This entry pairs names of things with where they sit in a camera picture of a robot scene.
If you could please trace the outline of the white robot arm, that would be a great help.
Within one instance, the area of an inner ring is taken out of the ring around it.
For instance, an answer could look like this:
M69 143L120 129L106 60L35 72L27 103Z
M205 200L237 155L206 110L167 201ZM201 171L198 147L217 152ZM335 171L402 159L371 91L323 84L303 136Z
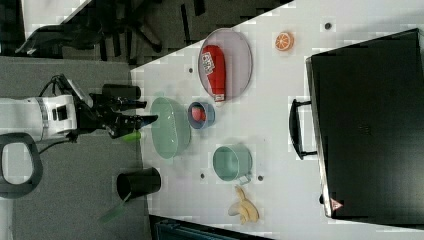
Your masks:
M87 100L70 94L56 97L1 99L1 134L25 133L36 143L67 139L106 130L112 139L148 126L157 115L125 115L123 111L145 108L145 101L90 93Z

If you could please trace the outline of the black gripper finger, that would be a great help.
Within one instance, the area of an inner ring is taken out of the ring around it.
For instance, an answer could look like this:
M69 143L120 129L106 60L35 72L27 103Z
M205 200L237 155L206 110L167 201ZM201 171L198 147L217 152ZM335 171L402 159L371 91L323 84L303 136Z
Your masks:
M146 115L146 116L136 116L135 117L135 128L141 129L149 124L152 124L158 119L157 115Z
M144 109L147 106L146 101L123 100L117 105L119 111L126 111L132 109Z

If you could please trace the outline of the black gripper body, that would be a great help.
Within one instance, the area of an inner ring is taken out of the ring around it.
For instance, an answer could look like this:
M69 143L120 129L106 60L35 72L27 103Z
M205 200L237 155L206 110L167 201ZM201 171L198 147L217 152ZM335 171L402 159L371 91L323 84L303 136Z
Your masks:
M77 128L75 135L89 134L95 130L106 130L112 139L135 131L135 116L122 114L117 109L120 101L128 98L91 94L93 106L75 98Z

